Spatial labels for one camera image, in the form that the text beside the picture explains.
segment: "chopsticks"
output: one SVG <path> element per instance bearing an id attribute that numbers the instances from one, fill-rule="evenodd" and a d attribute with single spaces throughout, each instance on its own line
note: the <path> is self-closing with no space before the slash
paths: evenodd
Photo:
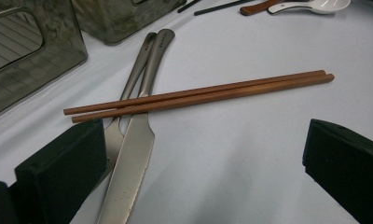
<path id="1" fill-rule="evenodd" d="M 201 1 L 201 0 L 193 0 L 192 2 L 187 3 L 186 5 L 184 5 L 180 9 L 178 9 L 177 12 L 181 13 L 181 12 L 187 10 L 188 8 L 192 7 L 193 5 L 197 4 L 199 1 Z"/>
<path id="2" fill-rule="evenodd" d="M 327 75 L 325 71 L 319 70 L 281 77 L 269 77 L 226 85 L 212 86 L 189 91 L 176 91 L 124 101 L 68 108 L 64 109 L 63 113 L 64 115 L 73 115 L 78 113 L 113 109 L 73 117 L 72 122 L 78 123 L 91 119 L 113 118 L 126 114 L 137 114 L 153 110 L 197 105 L 248 95 L 323 84 L 332 81 L 334 78 L 335 77 L 332 74 Z"/>
<path id="3" fill-rule="evenodd" d="M 205 13 L 209 13 L 209 12 L 214 12 L 214 11 L 217 11 L 217 10 L 220 10 L 220 9 L 224 9 L 224 8 L 227 8 L 227 7 L 234 7 L 234 6 L 237 6 L 237 5 L 240 5 L 240 4 L 244 4 L 244 3 L 248 3 L 248 2 L 251 2 L 251 1 L 254 1 L 254 0 L 239 0 L 239 1 L 231 2 L 231 3 L 226 3 L 224 5 L 217 6 L 217 7 L 209 7 L 209 8 L 200 10 L 200 11 L 196 11 L 194 13 L 194 15 L 195 16 L 199 16 L 201 14 L 205 14 Z"/>

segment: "stainless steel knife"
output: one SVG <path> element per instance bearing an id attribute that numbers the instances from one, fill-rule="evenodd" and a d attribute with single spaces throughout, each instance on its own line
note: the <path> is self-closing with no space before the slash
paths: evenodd
<path id="1" fill-rule="evenodd" d="M 161 58 L 172 42 L 172 30 L 160 30 L 145 67 L 139 97 L 151 94 Z M 148 114 L 131 116 L 125 138 L 111 176 L 99 224 L 126 223 L 143 180 L 155 135 L 149 127 Z"/>
<path id="2" fill-rule="evenodd" d="M 131 96 L 131 92 L 134 88 L 134 85 L 137 82 L 138 77 L 143 73 L 146 62 L 148 60 L 149 53 L 151 52 L 154 40 L 157 34 L 149 33 L 143 45 L 140 48 L 140 52 L 137 56 L 137 59 L 134 63 L 134 66 L 129 75 L 128 81 L 126 82 L 125 89 L 122 92 L 120 100 L 126 100 Z M 123 143 L 123 134 L 119 129 L 120 117 L 113 118 L 111 123 L 104 129 L 104 138 L 105 138 L 105 148 L 107 153 L 107 169 L 103 173 L 101 179 L 98 181 L 97 185 L 100 185 L 103 180 L 108 176 L 108 174 L 113 171 L 117 155 L 119 154 L 120 147 Z"/>

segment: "white spoon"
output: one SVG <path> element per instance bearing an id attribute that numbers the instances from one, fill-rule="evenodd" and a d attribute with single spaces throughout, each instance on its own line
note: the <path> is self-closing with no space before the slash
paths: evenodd
<path id="1" fill-rule="evenodd" d="M 330 14 L 342 10 L 350 4 L 351 0 L 313 0 L 311 2 L 287 2 L 268 8 L 270 14 L 284 11 L 288 8 L 301 8 L 318 14 Z"/>

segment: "cutlery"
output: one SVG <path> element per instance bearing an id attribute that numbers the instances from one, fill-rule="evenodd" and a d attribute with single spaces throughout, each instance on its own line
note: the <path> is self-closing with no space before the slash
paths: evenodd
<path id="1" fill-rule="evenodd" d="M 125 89 L 122 92 L 120 100 L 126 100 L 131 96 L 131 92 L 138 77 L 142 74 L 145 67 L 146 61 L 148 59 L 149 53 L 152 49 L 152 45 L 155 40 L 155 33 L 149 33 L 143 45 L 140 48 L 140 52 L 131 70 L 128 81 L 126 82 Z M 114 169 L 117 155 L 120 151 L 120 147 L 123 142 L 123 134 L 119 129 L 120 117 L 115 117 L 111 120 L 111 123 L 107 128 L 104 129 L 104 139 L 105 139 L 105 149 L 108 158 L 107 169 L 103 173 L 101 179 L 97 185 L 100 185 L 103 180 L 108 176 L 109 173 Z"/>
<path id="2" fill-rule="evenodd" d="M 282 0 L 267 0 L 265 2 L 256 4 L 256 5 L 252 5 L 252 6 L 249 6 L 249 7 L 241 7 L 240 12 L 244 16 L 251 16 L 251 15 L 254 15 L 258 12 L 261 12 L 261 11 L 264 11 L 264 10 L 268 9 L 268 7 L 274 6 L 278 3 L 280 3 L 281 1 Z"/>
<path id="3" fill-rule="evenodd" d="M 183 7 L 181 7 L 180 9 L 178 9 L 177 12 L 181 13 L 181 12 L 187 10 L 188 8 L 192 7 L 193 5 L 197 4 L 199 1 L 201 1 L 201 0 L 193 0 L 192 2 L 186 4 Z"/>
<path id="4" fill-rule="evenodd" d="M 227 4 L 224 4 L 224 5 L 218 6 L 218 7 L 209 7 L 209 8 L 206 8 L 204 10 L 196 11 L 194 13 L 194 15 L 199 16 L 201 14 L 217 11 L 217 10 L 227 8 L 227 7 L 234 7 L 234 6 L 244 4 L 244 3 L 248 3 L 248 2 L 251 2 L 251 1 L 254 1 L 254 0 L 239 0 L 239 1 L 231 2 L 231 3 L 227 3 Z"/>
<path id="5" fill-rule="evenodd" d="M 187 105 L 197 105 L 220 100 L 227 100 L 248 95 L 261 94 L 272 91 L 283 91 L 293 88 L 305 87 L 330 82 L 335 77 L 327 75 L 324 71 L 315 71 L 302 74 L 294 74 L 282 77 L 263 78 L 246 82 L 213 86 L 190 91 L 179 91 L 161 95 L 149 96 L 141 100 L 131 99 L 127 101 L 110 102 L 99 105 L 77 107 L 79 112 L 93 111 L 110 108 L 120 108 L 99 113 L 73 117 L 73 122 L 82 122 L 97 118 L 111 118 L 124 114 L 142 113 L 151 110 L 170 109 Z"/>
<path id="6" fill-rule="evenodd" d="M 151 94 L 159 63 L 174 36 L 174 32 L 169 29 L 158 32 L 146 63 L 139 98 Z M 154 139 L 155 135 L 148 123 L 148 114 L 131 116 L 105 195 L 99 224 L 126 223 L 143 180 Z"/>
<path id="7" fill-rule="evenodd" d="M 307 9 L 317 14 L 335 13 L 350 4 L 351 0 L 313 0 L 311 2 L 287 2 L 269 7 L 270 14 L 276 14 L 288 8 Z"/>

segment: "white tablecloth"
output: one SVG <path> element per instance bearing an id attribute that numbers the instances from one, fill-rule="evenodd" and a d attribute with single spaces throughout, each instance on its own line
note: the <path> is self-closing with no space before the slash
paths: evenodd
<path id="1" fill-rule="evenodd" d="M 155 145 L 129 223 L 356 223 L 305 174 L 302 154 L 311 119 L 373 140 L 373 2 L 332 15 L 244 17 L 240 6 L 193 16 L 227 2 L 172 12 L 117 46 L 83 33 L 88 61 L 0 116 L 0 180 L 14 183 L 18 164 L 73 125 L 64 108 L 117 100 L 146 34 L 169 28 L 154 94 L 320 69 L 336 78 L 151 112 Z M 107 183 L 72 223 L 96 223 Z"/>

